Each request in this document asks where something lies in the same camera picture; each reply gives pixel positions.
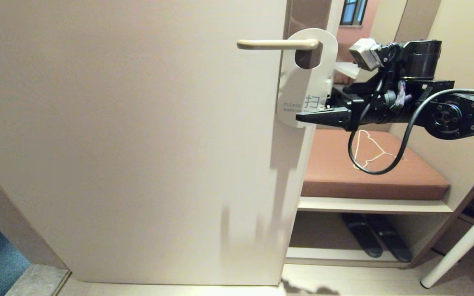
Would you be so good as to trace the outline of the white door hanger sign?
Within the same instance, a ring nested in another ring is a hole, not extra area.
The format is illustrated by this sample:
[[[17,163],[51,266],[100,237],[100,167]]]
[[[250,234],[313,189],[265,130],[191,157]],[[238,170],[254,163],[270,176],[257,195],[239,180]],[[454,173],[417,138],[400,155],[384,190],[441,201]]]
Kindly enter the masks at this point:
[[[276,115],[287,126],[306,128],[312,123],[300,122],[297,113],[323,111],[333,86],[337,57],[337,39],[326,30],[308,28],[288,38],[301,42],[312,39],[317,43],[318,65],[304,69],[296,63],[297,49],[282,51]]]

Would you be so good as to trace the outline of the beige room door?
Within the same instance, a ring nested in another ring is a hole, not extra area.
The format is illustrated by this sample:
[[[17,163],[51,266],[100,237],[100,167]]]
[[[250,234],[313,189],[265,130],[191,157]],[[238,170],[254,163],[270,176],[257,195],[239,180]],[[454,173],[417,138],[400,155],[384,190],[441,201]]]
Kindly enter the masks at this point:
[[[85,282],[281,283],[315,125],[289,0],[0,0],[0,196]]]

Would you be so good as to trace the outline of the brown bench cushion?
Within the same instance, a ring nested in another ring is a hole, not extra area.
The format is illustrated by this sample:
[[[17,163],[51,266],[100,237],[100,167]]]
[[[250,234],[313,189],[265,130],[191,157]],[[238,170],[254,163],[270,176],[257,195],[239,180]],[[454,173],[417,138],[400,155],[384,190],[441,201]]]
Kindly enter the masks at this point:
[[[302,196],[376,200],[442,200],[450,183],[414,150],[380,176],[354,166],[348,154],[350,133],[318,129],[314,135]]]

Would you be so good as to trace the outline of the white bench shelf unit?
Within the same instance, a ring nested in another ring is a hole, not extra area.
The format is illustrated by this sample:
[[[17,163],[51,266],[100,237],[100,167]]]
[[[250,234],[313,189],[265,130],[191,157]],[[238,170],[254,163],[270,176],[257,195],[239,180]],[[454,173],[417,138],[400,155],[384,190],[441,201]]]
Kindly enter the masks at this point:
[[[410,263],[389,250],[369,257],[344,224],[342,213],[385,214],[412,252]],[[286,264],[410,268],[427,253],[453,210],[444,201],[301,197]]]

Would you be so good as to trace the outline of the dark slipper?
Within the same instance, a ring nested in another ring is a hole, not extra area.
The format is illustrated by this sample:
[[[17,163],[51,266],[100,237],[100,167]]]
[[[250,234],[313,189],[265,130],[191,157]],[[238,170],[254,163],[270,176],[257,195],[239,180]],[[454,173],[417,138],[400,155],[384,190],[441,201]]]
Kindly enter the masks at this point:
[[[412,252],[385,215],[367,214],[365,219],[395,259],[400,262],[411,262]]]
[[[359,213],[341,213],[341,218],[347,229],[369,257],[377,258],[383,255],[383,247],[373,234],[364,215]]]

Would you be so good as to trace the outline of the white table leg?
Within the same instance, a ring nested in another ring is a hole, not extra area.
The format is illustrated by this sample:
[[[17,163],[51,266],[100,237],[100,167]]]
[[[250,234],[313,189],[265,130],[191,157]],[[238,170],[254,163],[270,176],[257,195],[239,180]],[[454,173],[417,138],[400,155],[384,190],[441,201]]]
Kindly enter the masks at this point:
[[[427,275],[420,279],[420,285],[429,289],[444,277],[474,247],[474,225],[450,249],[444,258]]]

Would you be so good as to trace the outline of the wall mirror with beige frame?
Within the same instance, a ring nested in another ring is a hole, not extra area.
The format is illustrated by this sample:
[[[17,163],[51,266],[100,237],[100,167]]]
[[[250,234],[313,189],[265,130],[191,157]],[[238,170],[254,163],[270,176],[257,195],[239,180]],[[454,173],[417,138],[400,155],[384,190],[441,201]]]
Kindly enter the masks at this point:
[[[368,37],[378,43],[428,39],[441,0],[368,0],[360,28],[341,26],[337,34],[338,62],[353,62],[348,48]]]

